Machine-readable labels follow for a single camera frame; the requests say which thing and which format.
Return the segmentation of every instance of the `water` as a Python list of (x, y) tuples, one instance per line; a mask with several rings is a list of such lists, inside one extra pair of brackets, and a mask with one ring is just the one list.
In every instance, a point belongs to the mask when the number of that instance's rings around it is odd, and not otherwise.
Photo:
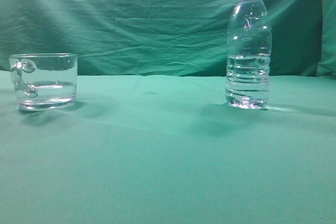
[(265, 108), (271, 26), (262, 0), (239, 1), (229, 22), (227, 42), (227, 103), (244, 109)]
[(68, 81), (36, 81), (31, 82), (37, 89), (38, 96), (27, 97), (20, 89), (16, 89), (18, 108), (26, 111), (40, 111), (63, 108), (74, 104), (76, 85)]
[(269, 55), (229, 56), (226, 100), (244, 109), (262, 109), (268, 101)]

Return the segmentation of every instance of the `mug handle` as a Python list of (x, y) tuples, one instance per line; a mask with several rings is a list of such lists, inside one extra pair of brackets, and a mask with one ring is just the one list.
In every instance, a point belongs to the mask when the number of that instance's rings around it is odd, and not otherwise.
[(36, 70), (36, 65), (33, 61), (22, 59), (14, 64), (10, 69), (11, 80), (13, 84), (21, 89), (29, 98), (37, 97), (37, 90), (35, 86), (25, 83), (22, 79), (22, 71), (25, 73), (33, 73)]

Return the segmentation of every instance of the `water in mug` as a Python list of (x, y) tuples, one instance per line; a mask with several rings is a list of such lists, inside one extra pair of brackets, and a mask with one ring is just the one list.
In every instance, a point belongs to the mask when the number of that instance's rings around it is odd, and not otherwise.
[(50, 76), (46, 74), (45, 80), (43, 80), (43, 74), (45, 70), (37, 70), (36, 73), (25, 74), (25, 79), (29, 79), (29, 85), (33, 85), (37, 90), (38, 96), (34, 98), (29, 98), (26, 94), (19, 88), (15, 88), (17, 95), (17, 102), (21, 110), (44, 110), (50, 108), (60, 108), (63, 106), (71, 105), (75, 102), (76, 98), (76, 81), (63, 81), (71, 80), (71, 76), (74, 75), (73, 71), (77, 71), (75, 68), (63, 70), (63, 71), (53, 71), (56, 74), (54, 80), (48, 80)]

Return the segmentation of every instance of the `water in bottle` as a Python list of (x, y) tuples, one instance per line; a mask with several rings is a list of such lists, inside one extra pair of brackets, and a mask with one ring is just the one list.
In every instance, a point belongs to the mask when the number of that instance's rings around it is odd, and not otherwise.
[(227, 32), (226, 100), (263, 109), (268, 101), (271, 25), (262, 0), (239, 0)]

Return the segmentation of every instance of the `bottle base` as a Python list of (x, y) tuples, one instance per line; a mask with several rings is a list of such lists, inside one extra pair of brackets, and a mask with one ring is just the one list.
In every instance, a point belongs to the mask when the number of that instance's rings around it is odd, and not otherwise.
[(226, 97), (227, 104), (232, 107), (253, 110), (265, 110), (268, 99), (255, 99), (252, 97), (242, 97), (237, 100), (234, 97)]

